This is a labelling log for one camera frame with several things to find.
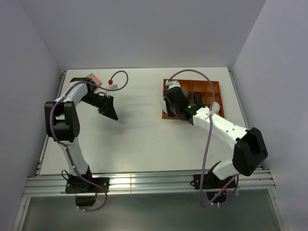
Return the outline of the white sock with black stripes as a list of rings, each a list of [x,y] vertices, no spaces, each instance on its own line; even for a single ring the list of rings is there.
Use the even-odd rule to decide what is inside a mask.
[[[162,111],[168,115],[168,112],[169,112],[169,102],[166,98],[162,98],[160,100],[160,105],[161,105],[161,108],[162,108]]]

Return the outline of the black striped sock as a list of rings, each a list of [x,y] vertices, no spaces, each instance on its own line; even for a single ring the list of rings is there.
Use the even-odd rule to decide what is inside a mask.
[[[193,100],[194,100],[194,101],[201,102],[201,101],[202,101],[202,100],[201,100],[201,93],[195,92],[195,93],[193,94]]]

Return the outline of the orange compartment tray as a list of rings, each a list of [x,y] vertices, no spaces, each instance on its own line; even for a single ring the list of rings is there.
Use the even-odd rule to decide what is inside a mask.
[[[188,106],[188,112],[192,115],[191,120],[185,120],[190,124],[193,124],[193,119],[201,113],[204,112],[204,117],[208,117],[209,114],[217,115],[211,111],[212,103],[218,102],[220,104],[219,116],[224,117],[224,112],[222,108],[221,92],[219,88],[219,82],[214,81],[201,81],[201,80],[182,80],[182,79],[165,79],[164,80],[164,90],[163,97],[167,91],[165,83],[167,80],[176,80],[180,83],[181,89],[186,90],[190,93],[190,104]],[[195,92],[201,93],[201,102],[193,100],[193,94]],[[162,112],[163,119],[179,119],[178,117],[168,117],[167,114]]]

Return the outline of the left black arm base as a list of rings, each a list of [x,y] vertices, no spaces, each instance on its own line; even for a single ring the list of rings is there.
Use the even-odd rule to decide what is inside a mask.
[[[94,178],[90,169],[87,173],[81,175],[91,183],[82,180],[79,176],[73,176],[66,170],[62,170],[61,175],[66,180],[65,193],[75,194],[75,203],[79,208],[91,207],[95,204],[98,193],[107,193],[109,190],[110,178]]]

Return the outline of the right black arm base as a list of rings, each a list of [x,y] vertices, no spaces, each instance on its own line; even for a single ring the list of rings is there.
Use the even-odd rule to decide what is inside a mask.
[[[200,179],[201,175],[200,174],[194,174],[193,175],[193,180],[190,182],[190,185],[194,187],[195,190],[198,190],[200,188]],[[212,174],[204,174],[204,180],[203,180],[203,190],[212,190],[212,189],[218,189],[218,191],[215,192],[207,192],[206,196],[208,200],[211,200],[221,188],[223,188],[230,180],[232,179],[232,176],[220,180],[216,178],[215,175]],[[228,199],[228,194],[227,190],[225,189],[215,200],[214,203],[224,203]]]

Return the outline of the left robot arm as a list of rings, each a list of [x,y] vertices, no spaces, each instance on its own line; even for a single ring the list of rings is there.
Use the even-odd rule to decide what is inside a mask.
[[[98,87],[91,78],[73,78],[61,97],[44,105],[47,135],[62,149],[69,165],[69,181],[76,182],[82,192],[92,190],[94,180],[79,145],[80,122],[76,107],[84,102],[96,107],[99,114],[118,120],[113,96],[96,93]]]

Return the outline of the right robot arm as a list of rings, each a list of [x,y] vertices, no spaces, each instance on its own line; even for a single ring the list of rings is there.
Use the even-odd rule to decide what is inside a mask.
[[[207,130],[226,143],[233,151],[232,158],[219,161],[207,173],[212,187],[220,187],[226,178],[237,174],[250,176],[268,157],[263,136],[257,128],[240,127],[214,113],[203,103],[189,101],[179,86],[168,87],[163,97],[163,111],[177,116],[193,126]]]

